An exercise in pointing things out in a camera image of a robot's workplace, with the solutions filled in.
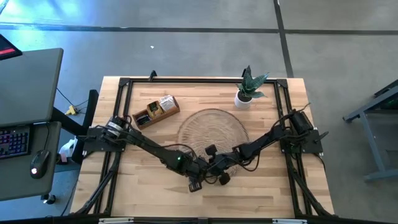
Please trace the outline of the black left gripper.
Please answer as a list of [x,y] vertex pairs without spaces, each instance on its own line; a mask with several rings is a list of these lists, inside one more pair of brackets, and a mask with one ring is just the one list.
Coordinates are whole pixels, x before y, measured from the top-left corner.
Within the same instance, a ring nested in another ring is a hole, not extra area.
[[202,157],[194,159],[191,156],[183,156],[183,175],[188,177],[190,184],[201,183],[204,180],[210,164]]

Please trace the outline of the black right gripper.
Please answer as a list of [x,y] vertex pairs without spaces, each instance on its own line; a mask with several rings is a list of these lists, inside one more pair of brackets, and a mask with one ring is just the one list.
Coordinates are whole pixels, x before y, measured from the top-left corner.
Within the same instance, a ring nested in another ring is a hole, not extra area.
[[239,170],[237,162],[239,156],[233,152],[216,154],[217,148],[214,144],[205,148],[205,152],[208,156],[213,157],[213,174],[220,174],[218,181],[221,185],[226,185],[231,177],[229,174],[236,174]]

